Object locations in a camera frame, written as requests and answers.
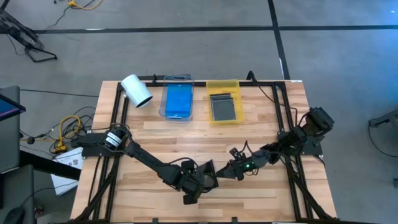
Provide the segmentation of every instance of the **clear plastic container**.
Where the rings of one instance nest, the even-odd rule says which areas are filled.
[[[207,81],[206,89],[211,124],[238,124],[244,120],[238,80]]]
[[[192,118],[193,84],[191,75],[164,78],[159,114],[168,122],[188,123]]]

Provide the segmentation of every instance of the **cable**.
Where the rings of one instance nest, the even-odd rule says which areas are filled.
[[[304,119],[305,117],[307,117],[307,115],[308,115],[309,113],[310,113],[310,112],[306,112],[306,113],[301,117],[300,122],[298,122],[298,126],[301,125],[301,122],[303,121],[303,119]]]
[[[62,16],[60,16],[54,24],[51,24],[51,25],[47,26],[47,27],[43,30],[43,32],[42,32],[41,34],[37,35],[37,38],[39,38],[40,35],[44,34],[44,33],[47,31],[48,28],[53,27],[53,26],[56,26],[56,25],[58,24],[58,22],[65,16],[65,13],[67,12],[67,10],[68,10],[69,8],[70,8],[70,6],[66,7],[66,8],[63,10]]]
[[[91,0],[89,3],[87,3],[85,6],[83,7],[87,7],[89,6],[91,3],[93,3],[95,0]],[[75,6],[71,6],[72,9],[80,9],[79,7],[75,7]]]
[[[276,103],[273,99],[271,99],[271,98],[267,95],[267,93],[264,92],[264,90],[262,90],[261,86],[260,86],[258,83],[257,83],[257,86],[258,86],[259,89],[262,91],[262,93],[268,98],[268,100],[271,100],[272,102]],[[297,116],[299,115],[299,111],[297,110],[297,108],[294,108],[294,107],[291,107],[291,106],[285,106],[284,104],[279,103],[279,102],[277,102],[277,104],[279,104],[279,105],[281,105],[281,106],[284,106],[284,107],[286,107],[286,108],[290,108],[290,109],[295,110],[295,117],[296,117],[295,124],[296,124],[296,126],[297,126],[297,120],[298,120],[298,117],[297,117]]]
[[[325,161],[323,161],[323,159],[320,157],[320,155],[313,155],[313,156],[315,156],[315,158],[317,158],[319,161],[321,161],[321,163],[323,164],[323,166],[326,167]]]
[[[12,47],[14,48],[14,51],[15,51],[15,54],[16,54],[16,55],[18,55],[18,56],[26,55],[26,54],[19,54],[19,53],[17,52],[17,49],[16,49],[16,47],[15,47],[13,41],[11,40],[10,36],[9,36],[8,34],[6,34],[6,36],[7,36],[8,39],[10,40],[10,42],[11,42],[11,44],[12,44]]]
[[[246,141],[244,142],[243,149],[240,150],[239,153],[244,152],[244,150],[246,149],[247,146],[248,146],[248,140],[246,140]]]
[[[59,188],[59,187],[68,186],[68,185],[71,185],[71,184],[75,184],[75,183],[77,183],[77,182],[78,182],[78,181],[74,181],[74,182],[69,183],[69,184],[59,185],[58,187],[45,187],[45,188],[36,190],[35,192],[33,192],[33,194],[29,195],[29,196],[21,203],[20,207],[22,207],[22,206],[25,204],[25,202],[26,202],[30,197],[34,196],[37,192],[40,192],[40,191],[42,191],[42,190],[57,189],[57,188]]]
[[[374,146],[379,152],[381,152],[381,153],[383,153],[384,155],[389,156],[389,157],[398,158],[398,156],[394,156],[394,155],[387,154],[387,153],[381,151],[381,150],[378,148],[378,146],[374,143],[374,141],[373,141],[373,139],[372,139],[372,136],[371,136],[371,124],[370,124],[370,123],[369,123],[369,125],[368,125],[368,134],[369,134],[369,139],[371,140],[373,146]]]
[[[85,96],[85,97],[95,97],[95,98],[98,98],[98,97],[99,97],[99,96],[95,96],[95,95],[84,95],[84,94],[74,94],[74,93],[61,93],[61,92],[47,91],[47,90],[28,90],[28,89],[20,89],[20,91],[31,91],[31,92],[36,92],[36,93],[53,93],[53,94],[68,95],[68,96]]]
[[[80,108],[78,111],[76,111],[73,115],[76,115],[77,113],[79,113],[80,111],[82,111],[82,110],[84,110],[86,108],[91,108],[91,109],[94,109],[94,110],[96,109],[94,106],[84,106],[84,107]]]
[[[76,118],[76,120],[74,120],[73,122],[68,124],[64,129],[62,129],[62,127],[63,127],[62,124],[65,121],[67,121],[68,119],[70,119],[70,118]],[[81,119],[83,119],[83,118],[88,118],[88,120],[85,123],[82,123]],[[72,142],[76,141],[78,139],[78,137],[81,136],[79,134],[81,131],[83,131],[86,134],[87,130],[86,130],[85,124],[89,120],[92,120],[92,117],[88,116],[88,115],[83,115],[83,116],[80,116],[80,117],[77,116],[77,115],[70,115],[70,116],[65,117],[60,122],[60,125],[59,125],[60,137],[55,140],[55,142],[52,144],[52,146],[50,146],[50,148],[49,148],[50,153],[53,153],[51,151],[51,147],[53,147],[53,149],[55,150],[55,153],[67,150],[67,147],[66,147],[65,144],[69,144],[69,143],[72,143]],[[63,141],[64,139],[70,139],[70,141],[69,142],[64,142]]]
[[[75,129],[75,130],[73,130],[72,132],[66,131],[66,132],[64,133],[64,132],[63,132],[64,130],[62,129],[63,123],[64,123],[65,121],[69,120],[70,118],[76,118],[76,120],[78,121],[78,128]],[[81,130],[81,120],[80,120],[80,117],[78,117],[78,116],[76,116],[76,115],[70,115],[70,116],[66,116],[65,118],[63,118],[63,119],[61,120],[61,122],[60,122],[59,124],[55,125],[54,127],[56,127],[56,126],[58,126],[58,125],[59,125],[59,138],[54,139],[53,137],[49,136],[49,137],[51,137],[52,139],[38,139],[38,140],[35,140],[35,141],[54,141],[53,145],[55,145],[56,142],[58,142],[57,146],[54,147],[55,152],[57,152],[57,151],[66,151],[66,150],[67,150],[67,147],[65,146],[65,143],[63,142],[63,139],[64,139],[64,138],[73,137],[73,136],[75,136],[75,135]],[[47,134],[48,134],[50,131],[48,131],[46,134],[40,134],[40,135],[38,135],[38,136],[35,137],[35,138],[41,138],[41,136],[48,136]]]
[[[93,9],[97,8],[102,2],[103,2],[103,0],[100,0],[95,6],[87,8],[85,6],[81,6],[81,5],[77,4],[75,0],[71,0],[68,2],[68,6],[69,7],[75,6],[79,9],[83,9],[83,10],[93,10]]]

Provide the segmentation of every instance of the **computer screen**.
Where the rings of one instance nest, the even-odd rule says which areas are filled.
[[[0,94],[0,121],[25,111],[25,107]]]

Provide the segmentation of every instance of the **yellow cable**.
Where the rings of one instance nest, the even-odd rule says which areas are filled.
[[[65,136],[62,136],[62,124],[63,124],[65,121],[69,120],[70,118],[76,118],[76,119],[77,119],[77,121],[78,121],[78,124],[77,124],[78,128],[76,128],[76,130],[74,130],[73,132],[68,133],[68,134],[66,134]],[[69,137],[69,136],[72,136],[72,135],[74,135],[74,134],[77,134],[77,132],[80,131],[80,128],[81,128],[81,121],[80,121],[79,116],[77,116],[77,115],[70,115],[70,116],[66,116],[65,118],[63,118],[62,121],[60,122],[60,125],[59,125],[60,137],[59,137],[59,139],[57,139],[57,140],[59,140],[59,143],[58,143],[58,146],[56,146],[55,150],[56,150],[56,151],[64,151],[64,150],[67,150],[67,147],[66,147],[66,145],[63,144],[62,139],[65,138],[65,137]]]
[[[74,131],[66,133],[66,135],[63,136],[62,135],[62,125],[64,122],[66,122],[70,118],[76,118],[76,120],[78,121],[78,124],[77,124],[78,127]],[[70,136],[73,136],[74,134],[77,134],[80,131],[80,129],[81,129],[81,120],[80,120],[79,116],[69,115],[69,116],[66,116],[65,118],[63,118],[59,124],[59,131],[60,131],[59,138],[57,138],[57,139],[36,139],[35,141],[37,141],[37,142],[59,141],[58,145],[55,147],[55,151],[66,151],[67,147],[66,147],[66,145],[63,144],[63,141],[62,141],[63,138],[70,137]]]
[[[77,4],[75,0],[72,0],[72,1],[68,2],[68,6],[70,6],[70,7],[75,6],[75,7],[78,7],[79,9],[83,9],[83,10],[92,10],[92,9],[95,9],[96,7],[98,7],[102,2],[103,2],[103,0],[100,0],[95,6],[87,8],[87,7],[83,7],[79,4]]]

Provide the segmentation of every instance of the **black floor stripe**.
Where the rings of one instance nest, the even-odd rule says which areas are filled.
[[[268,5],[269,5],[269,12],[271,13],[271,19],[272,19],[272,26],[274,29],[274,35],[275,35],[275,41],[276,41],[276,47],[278,50],[278,55],[280,59],[280,64],[282,66],[282,74],[283,78],[285,80],[290,80],[290,74],[289,74],[289,69],[287,68],[287,61],[286,61],[286,56],[285,56],[285,50],[284,50],[284,45],[282,43],[282,37],[280,36],[280,31],[278,29],[278,20],[276,17],[276,11],[275,11],[275,6],[273,0],[268,0]]]
[[[279,30],[388,30],[398,29],[398,25],[372,25],[372,26],[282,26]]]
[[[41,34],[109,34],[109,33],[145,33],[145,32],[208,32],[208,31],[263,31],[273,30],[271,26],[217,26],[217,27],[153,27],[119,29],[64,29],[35,30]]]
[[[53,29],[34,30],[37,34],[117,34],[145,32],[209,32],[209,31],[300,31],[300,30],[397,30],[398,25],[372,26],[216,26],[216,27],[150,27],[150,28],[110,28],[110,29]]]

